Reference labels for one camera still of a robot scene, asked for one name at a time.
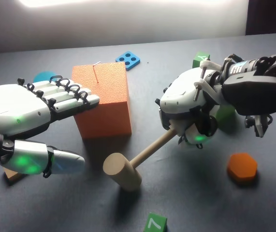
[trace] orange box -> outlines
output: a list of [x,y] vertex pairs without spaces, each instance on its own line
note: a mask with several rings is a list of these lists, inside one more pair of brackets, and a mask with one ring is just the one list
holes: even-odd
[[93,65],[74,66],[72,80],[100,97],[96,108],[74,116],[83,139],[131,134],[124,62],[97,64],[94,69]]

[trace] mallet head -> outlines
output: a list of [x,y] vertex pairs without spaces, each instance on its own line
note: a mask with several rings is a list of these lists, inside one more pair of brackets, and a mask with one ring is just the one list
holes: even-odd
[[126,191],[135,191],[141,185],[141,175],[120,153],[113,153],[105,159],[103,171]]

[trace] table surface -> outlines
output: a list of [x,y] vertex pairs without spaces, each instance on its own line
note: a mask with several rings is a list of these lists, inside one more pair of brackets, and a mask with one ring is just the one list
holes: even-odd
[[[121,191],[102,171],[109,154],[131,159],[165,132],[154,100],[191,68],[196,52],[219,64],[232,53],[269,56],[276,54],[276,34],[0,54],[0,85],[32,82],[42,71],[70,77],[75,65],[114,62],[128,50],[141,58],[127,72],[132,136],[82,141],[70,117],[33,137],[81,154],[85,171],[27,176],[8,186],[0,166],[0,232],[141,232],[150,212],[167,217],[170,232],[276,231],[276,115],[262,139],[244,128],[242,116],[231,118],[202,150],[183,149],[172,139],[138,167],[143,182],[135,193]],[[228,178],[235,152],[258,162],[254,186],[241,188]]]

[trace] wooden mallet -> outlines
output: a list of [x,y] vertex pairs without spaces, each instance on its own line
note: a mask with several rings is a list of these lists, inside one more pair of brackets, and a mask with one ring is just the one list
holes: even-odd
[[144,149],[130,162],[120,153],[109,155],[103,163],[103,171],[126,191],[135,191],[140,187],[142,178],[136,168],[159,148],[176,136],[175,130],[169,129],[150,146]]

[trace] mallet handle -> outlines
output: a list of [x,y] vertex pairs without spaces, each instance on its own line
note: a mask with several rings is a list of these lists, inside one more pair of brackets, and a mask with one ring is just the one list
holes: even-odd
[[156,141],[154,141],[150,146],[144,149],[139,155],[133,158],[130,161],[130,164],[135,169],[141,163],[143,163],[147,158],[153,155],[159,148],[164,146],[168,141],[170,141],[173,137],[175,137],[177,132],[175,130],[169,129],[166,133],[164,133],[161,137],[159,137]]

